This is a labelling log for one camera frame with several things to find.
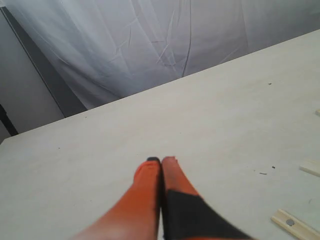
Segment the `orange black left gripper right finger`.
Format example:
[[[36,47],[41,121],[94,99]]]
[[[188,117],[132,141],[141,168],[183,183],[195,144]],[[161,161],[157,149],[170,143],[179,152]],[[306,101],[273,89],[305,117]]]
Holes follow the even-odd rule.
[[[165,157],[162,224],[166,240],[251,240],[215,212],[190,183],[178,160]]]

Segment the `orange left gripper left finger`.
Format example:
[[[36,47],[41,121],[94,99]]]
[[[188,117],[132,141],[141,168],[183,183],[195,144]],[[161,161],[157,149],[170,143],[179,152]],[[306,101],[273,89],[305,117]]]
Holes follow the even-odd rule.
[[[117,203],[74,240],[156,240],[161,195],[161,162],[149,157]]]

